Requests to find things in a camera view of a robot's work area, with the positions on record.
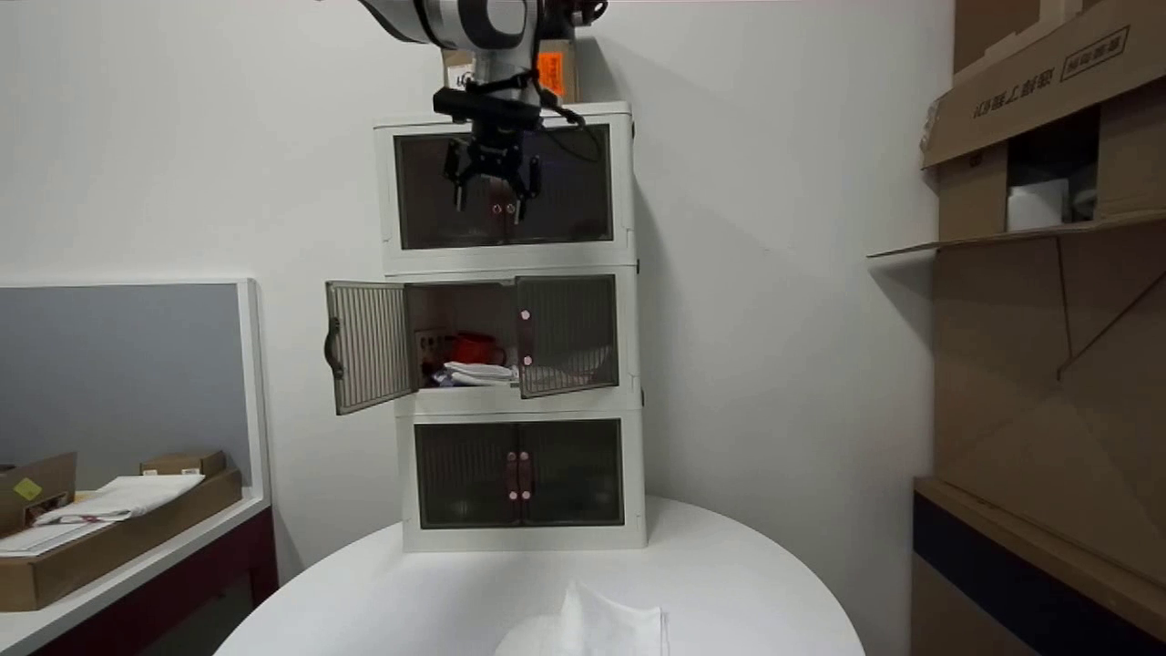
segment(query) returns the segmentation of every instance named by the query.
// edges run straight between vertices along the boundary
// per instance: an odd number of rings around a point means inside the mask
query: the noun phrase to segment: cabinet compartment
[[[618,387],[617,279],[327,285],[325,359],[338,416],[482,384],[447,360],[498,365],[483,384],[522,399]]]
[[[613,134],[606,123],[525,134],[525,155],[544,172],[525,219],[514,219],[508,196],[489,183],[475,183],[463,213],[454,209],[454,186],[443,179],[454,140],[465,134],[395,140],[399,253],[613,241]]]
[[[415,427],[423,530],[624,525],[618,419]]]

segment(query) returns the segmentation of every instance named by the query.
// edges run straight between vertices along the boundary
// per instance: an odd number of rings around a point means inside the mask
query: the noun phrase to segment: shelf
[[[1120,229],[1140,229],[1140,228],[1166,228],[1166,217],[1066,221],[1066,228],[1057,228],[1057,229],[991,234],[991,237],[962,237],[962,241],[921,241],[921,246],[908,246],[908,248],[885,248],[885,253],[876,253],[866,259],[871,264],[890,264],[890,259],[904,259],[904,254],[938,254],[938,253],[1020,246],[1020,241],[1060,241],[1060,237],[1120,234]]]

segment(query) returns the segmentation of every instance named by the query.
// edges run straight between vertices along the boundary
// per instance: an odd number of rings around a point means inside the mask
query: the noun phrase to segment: red object
[[[475,365],[494,365],[498,360],[498,338],[482,333],[459,333],[443,342],[443,360],[475,360]]]

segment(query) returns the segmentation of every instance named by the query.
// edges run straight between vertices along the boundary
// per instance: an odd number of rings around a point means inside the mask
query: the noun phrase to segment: open cabinet door
[[[617,279],[516,281],[522,399],[618,387],[617,325]]]
[[[335,384],[335,416],[410,394],[403,288],[385,281],[327,281],[325,360]]]

